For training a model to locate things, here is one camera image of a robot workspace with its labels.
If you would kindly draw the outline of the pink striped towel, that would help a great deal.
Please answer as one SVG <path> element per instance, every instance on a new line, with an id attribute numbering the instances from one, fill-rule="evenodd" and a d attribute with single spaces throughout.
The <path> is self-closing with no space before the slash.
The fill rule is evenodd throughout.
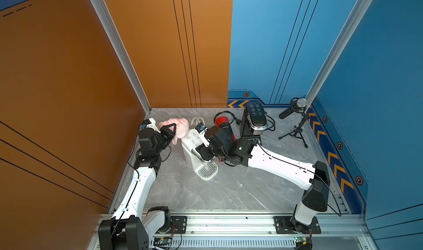
<path id="1" fill-rule="evenodd" d="M 181 119 L 171 118 L 165 122 L 159 123 L 159 129 L 161 129 L 165 125 L 171 125 L 173 123 L 176 124 L 176 133 L 172 140 L 172 143 L 173 145 L 176 145 L 179 139 L 182 139 L 187 135 L 189 131 L 189 123 L 188 123 L 188 120 L 185 118 L 181 118 Z"/>

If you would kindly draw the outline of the red Nespresso coffee machine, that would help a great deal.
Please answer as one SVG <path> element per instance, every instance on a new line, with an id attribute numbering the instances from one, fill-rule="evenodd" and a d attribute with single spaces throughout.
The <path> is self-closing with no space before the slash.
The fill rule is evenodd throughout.
<path id="1" fill-rule="evenodd" d="M 214 119 L 214 123 L 215 123 L 215 126 L 222 128 L 226 132 L 226 134 L 230 135 L 233 141 L 236 140 L 228 117 L 226 116 L 217 117 Z"/>

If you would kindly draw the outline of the white coffee machine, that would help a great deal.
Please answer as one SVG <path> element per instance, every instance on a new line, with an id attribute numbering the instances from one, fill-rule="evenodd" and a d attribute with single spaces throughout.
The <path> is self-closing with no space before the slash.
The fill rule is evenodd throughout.
<path id="1" fill-rule="evenodd" d="M 218 165 L 215 158 L 208 161 L 203 160 L 196 147 L 203 144 L 198 132 L 190 129 L 187 135 L 181 140 L 184 156 L 194 173 L 203 181 L 210 181 L 218 173 Z"/>

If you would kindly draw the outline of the black coffee machine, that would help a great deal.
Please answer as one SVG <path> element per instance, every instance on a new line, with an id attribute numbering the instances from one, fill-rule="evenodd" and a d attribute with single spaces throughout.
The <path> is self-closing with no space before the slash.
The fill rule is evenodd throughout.
<path id="1" fill-rule="evenodd" d="M 243 110 L 240 137 L 261 143 L 261 135 L 268 129 L 267 113 L 257 101 L 249 101 Z"/>

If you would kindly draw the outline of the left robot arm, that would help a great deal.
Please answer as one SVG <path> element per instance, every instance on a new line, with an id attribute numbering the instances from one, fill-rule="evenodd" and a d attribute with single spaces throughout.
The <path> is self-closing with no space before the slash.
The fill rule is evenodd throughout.
<path id="1" fill-rule="evenodd" d="M 103 220 L 99 225 L 100 249 L 147 250 L 158 231 L 170 230 L 171 215 L 168 207 L 151 208 L 146 216 L 142 213 L 163 161 L 160 154 L 169 147 L 175 135 L 175 123 L 158 128 L 150 118 L 141 124 L 131 184 L 112 218 Z"/>

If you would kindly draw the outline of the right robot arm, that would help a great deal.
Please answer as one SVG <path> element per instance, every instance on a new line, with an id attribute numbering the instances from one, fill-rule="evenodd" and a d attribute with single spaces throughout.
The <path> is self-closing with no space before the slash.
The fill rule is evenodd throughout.
<path id="1" fill-rule="evenodd" d="M 294 233 L 311 233 L 315 215 L 327 211 L 332 192 L 328 168 L 323 162 L 296 161 L 269 151 L 253 140 L 235 139 L 231 128 L 223 125 L 207 128 L 200 123 L 195 131 L 201 144 L 194 153 L 203 161 L 219 158 L 229 166 L 267 171 L 300 187 L 304 192 L 290 219 L 290 228 Z"/>

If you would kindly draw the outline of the left green circuit board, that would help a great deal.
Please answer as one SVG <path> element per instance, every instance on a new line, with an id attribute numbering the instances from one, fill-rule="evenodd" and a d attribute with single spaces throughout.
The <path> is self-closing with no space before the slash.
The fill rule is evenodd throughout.
<path id="1" fill-rule="evenodd" d="M 170 250 L 173 245 L 173 237 L 154 237 L 152 248 L 154 250 Z"/>

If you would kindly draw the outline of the green circuit board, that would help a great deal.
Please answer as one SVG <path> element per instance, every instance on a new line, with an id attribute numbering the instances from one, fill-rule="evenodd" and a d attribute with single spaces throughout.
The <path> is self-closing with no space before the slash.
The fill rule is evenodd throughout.
<path id="1" fill-rule="evenodd" d="M 310 237 L 304 237 L 302 241 L 296 242 L 294 250 L 312 250 L 313 243 Z"/>
<path id="2" fill-rule="evenodd" d="M 154 237 L 152 248 L 154 250 L 170 250 L 173 245 L 173 237 Z"/>

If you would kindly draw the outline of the right green circuit board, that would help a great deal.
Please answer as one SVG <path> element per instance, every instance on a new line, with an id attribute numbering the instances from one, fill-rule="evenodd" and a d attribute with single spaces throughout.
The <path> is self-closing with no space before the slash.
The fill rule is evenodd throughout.
<path id="1" fill-rule="evenodd" d="M 313 243 L 310 237 L 304 237 L 302 241 L 296 242 L 294 250 L 312 250 Z"/>

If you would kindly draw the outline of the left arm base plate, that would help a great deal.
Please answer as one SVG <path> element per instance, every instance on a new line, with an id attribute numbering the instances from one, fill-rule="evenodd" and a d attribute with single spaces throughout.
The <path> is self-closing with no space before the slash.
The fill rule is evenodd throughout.
<path id="1" fill-rule="evenodd" d="M 161 215 L 147 216 L 142 220 L 142 224 L 149 236 L 156 233 L 185 234 L 187 229 L 187 216 L 172 215 L 168 224 L 165 223 L 165 217 Z"/>

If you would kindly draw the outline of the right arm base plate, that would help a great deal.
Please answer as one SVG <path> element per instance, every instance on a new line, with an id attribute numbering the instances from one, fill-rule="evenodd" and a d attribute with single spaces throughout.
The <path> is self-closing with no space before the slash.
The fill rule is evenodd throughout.
<path id="1" fill-rule="evenodd" d="M 294 220 L 293 216 L 275 216 L 273 218 L 277 234 L 305 234 L 312 235 L 322 233 L 321 227 L 316 217 L 312 219 L 310 225 L 304 225 Z"/>

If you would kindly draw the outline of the aluminium front rail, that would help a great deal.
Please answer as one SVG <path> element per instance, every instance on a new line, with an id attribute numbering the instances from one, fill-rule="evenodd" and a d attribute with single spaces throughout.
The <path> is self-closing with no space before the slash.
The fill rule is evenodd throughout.
<path id="1" fill-rule="evenodd" d="M 187 216 L 186 233 L 154 235 L 173 237 L 171 250 L 293 250 L 304 237 L 312 239 L 313 250 L 377 249 L 359 215 L 318 214 L 322 233 L 305 235 L 277 234 L 273 218 L 289 215 L 276 211 L 176 210 L 172 214 Z"/>

